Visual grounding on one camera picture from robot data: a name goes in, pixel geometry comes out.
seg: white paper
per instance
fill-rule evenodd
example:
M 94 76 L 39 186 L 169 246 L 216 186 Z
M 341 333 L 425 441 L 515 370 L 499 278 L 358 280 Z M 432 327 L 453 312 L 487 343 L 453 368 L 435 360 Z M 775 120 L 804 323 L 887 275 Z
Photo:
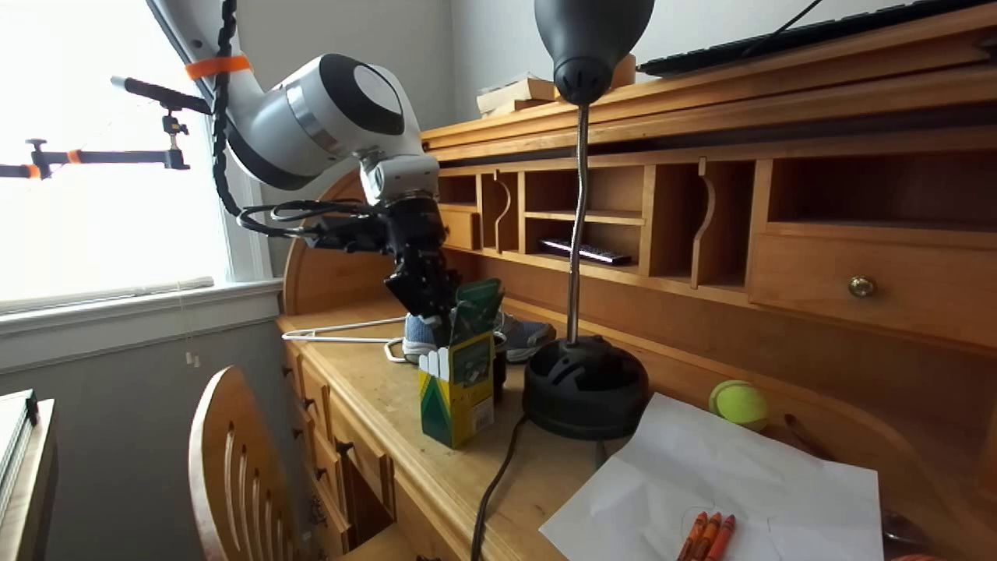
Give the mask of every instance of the white paper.
M 539 529 L 571 561 L 674 561 L 701 511 L 734 516 L 730 561 L 882 561 L 875 471 L 820 462 L 668 396 Z

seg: green ball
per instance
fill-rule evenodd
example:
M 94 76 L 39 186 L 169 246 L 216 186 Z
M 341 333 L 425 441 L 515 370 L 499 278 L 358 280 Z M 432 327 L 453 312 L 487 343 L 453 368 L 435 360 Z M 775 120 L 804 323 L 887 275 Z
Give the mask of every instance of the green ball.
M 748 431 L 762 431 L 769 423 L 769 404 L 748 381 L 717 384 L 710 394 L 710 411 Z

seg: lamp base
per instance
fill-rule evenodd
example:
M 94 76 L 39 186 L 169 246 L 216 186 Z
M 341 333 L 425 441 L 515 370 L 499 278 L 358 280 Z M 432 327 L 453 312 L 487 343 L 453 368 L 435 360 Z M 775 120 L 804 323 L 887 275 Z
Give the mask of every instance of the lamp base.
M 571 441 L 629 438 L 648 399 L 642 361 L 602 338 L 554 339 L 525 364 L 525 417 Z

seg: orange pencil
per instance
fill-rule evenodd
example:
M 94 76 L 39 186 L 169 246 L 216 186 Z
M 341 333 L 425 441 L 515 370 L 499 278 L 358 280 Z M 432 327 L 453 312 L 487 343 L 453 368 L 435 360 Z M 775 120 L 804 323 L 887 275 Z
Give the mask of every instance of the orange pencil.
M 722 517 L 717 539 L 710 544 L 706 561 L 722 561 L 730 538 L 734 532 L 738 522 L 734 516 Z
M 705 532 L 696 539 L 688 561 L 705 561 L 717 532 L 718 532 L 722 516 L 710 516 Z
M 705 511 L 693 522 L 693 526 L 688 526 L 688 532 L 685 532 L 685 544 L 683 544 L 683 551 L 680 551 L 676 561 L 688 561 L 693 550 L 699 547 L 699 539 L 701 539 L 705 529 L 706 529 L 706 522 L 710 522 L 710 517 L 706 517 Z

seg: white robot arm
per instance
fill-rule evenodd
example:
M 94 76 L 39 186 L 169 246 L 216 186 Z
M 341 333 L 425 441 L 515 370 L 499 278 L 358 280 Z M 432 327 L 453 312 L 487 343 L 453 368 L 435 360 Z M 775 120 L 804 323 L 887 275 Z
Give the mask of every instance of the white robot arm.
M 307 243 L 389 252 L 392 297 L 420 318 L 445 318 L 453 275 L 435 209 L 440 165 L 420 151 L 403 84 L 386 68 L 327 53 L 262 92 L 233 31 L 233 0 L 150 0 L 150 11 L 216 120 L 225 114 L 227 145 L 249 175 L 297 191 L 329 165 L 358 158 L 372 211 L 317 228 Z

